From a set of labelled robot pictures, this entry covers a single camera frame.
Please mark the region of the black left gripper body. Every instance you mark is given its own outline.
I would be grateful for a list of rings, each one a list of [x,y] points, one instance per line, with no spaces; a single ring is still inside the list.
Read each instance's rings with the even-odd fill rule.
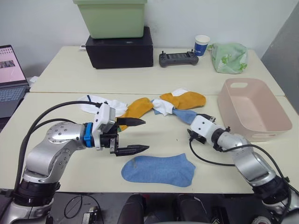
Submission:
[[[113,150],[116,150],[118,146],[118,125],[113,125],[108,132],[100,135],[100,149],[112,148]]]

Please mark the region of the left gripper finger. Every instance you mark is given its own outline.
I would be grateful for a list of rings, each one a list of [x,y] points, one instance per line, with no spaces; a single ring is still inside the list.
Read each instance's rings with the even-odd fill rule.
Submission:
[[[139,126],[143,125],[146,122],[139,118],[117,118],[116,124],[117,126]]]
[[[119,147],[118,140],[110,140],[110,154],[115,154],[116,156],[128,156],[141,153],[147,150],[149,146],[146,145],[128,145],[127,147]]]

